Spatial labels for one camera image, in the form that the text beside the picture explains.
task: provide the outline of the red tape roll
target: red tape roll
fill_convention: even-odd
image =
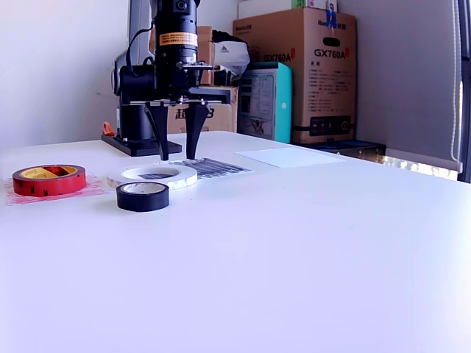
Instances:
[[[13,189],[22,196],[66,195],[86,185],[85,169],[78,165],[41,165],[13,174]]]

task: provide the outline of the white tape roll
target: white tape roll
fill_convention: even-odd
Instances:
[[[112,173],[108,177],[108,185],[115,189],[123,184],[139,181],[156,182],[167,185],[170,190],[176,190],[196,184],[198,172],[180,165],[135,165]]]

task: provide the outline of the white paper sheet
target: white paper sheet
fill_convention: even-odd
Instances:
[[[331,157],[315,151],[306,151],[293,147],[286,149],[264,149],[261,151],[236,152],[241,156],[274,165],[278,168],[304,167],[307,165],[330,164],[344,162],[340,158]]]

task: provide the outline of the black tape roll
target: black tape roll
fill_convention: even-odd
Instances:
[[[132,182],[116,189],[118,207],[133,212],[162,210],[170,205],[170,189],[156,182]]]

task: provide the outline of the orange label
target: orange label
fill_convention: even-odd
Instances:
[[[193,33],[174,32],[161,35],[160,46],[198,46],[198,36]]]

